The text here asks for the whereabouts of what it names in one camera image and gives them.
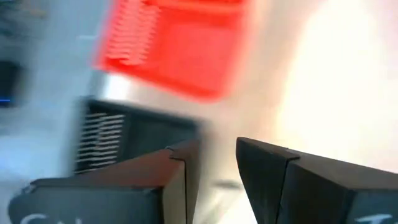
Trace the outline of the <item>black plastic slotted basket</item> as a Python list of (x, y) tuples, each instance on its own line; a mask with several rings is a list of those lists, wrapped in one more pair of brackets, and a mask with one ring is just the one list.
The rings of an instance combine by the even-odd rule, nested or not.
[(75, 175), (197, 138), (197, 122), (101, 100), (82, 102)]

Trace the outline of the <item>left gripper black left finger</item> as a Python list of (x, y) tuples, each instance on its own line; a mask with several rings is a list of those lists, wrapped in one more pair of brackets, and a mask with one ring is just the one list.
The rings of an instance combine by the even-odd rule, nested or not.
[(73, 177), (37, 179), (11, 199), (12, 224), (193, 224), (200, 142)]

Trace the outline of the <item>red plastic slotted basket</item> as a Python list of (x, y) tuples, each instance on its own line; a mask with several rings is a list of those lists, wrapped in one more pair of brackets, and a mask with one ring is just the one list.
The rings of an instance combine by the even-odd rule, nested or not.
[(229, 88), (250, 0), (113, 0), (95, 67), (203, 101)]

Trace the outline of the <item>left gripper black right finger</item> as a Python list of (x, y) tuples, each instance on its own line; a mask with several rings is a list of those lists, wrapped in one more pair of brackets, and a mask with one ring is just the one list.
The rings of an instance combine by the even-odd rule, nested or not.
[(398, 174), (239, 137), (258, 224), (398, 224)]

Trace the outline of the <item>black device blue light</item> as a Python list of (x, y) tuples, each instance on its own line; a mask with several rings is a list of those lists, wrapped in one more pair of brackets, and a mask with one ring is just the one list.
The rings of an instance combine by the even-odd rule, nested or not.
[(0, 108), (10, 107), (16, 95), (21, 66), (10, 60), (0, 60)]

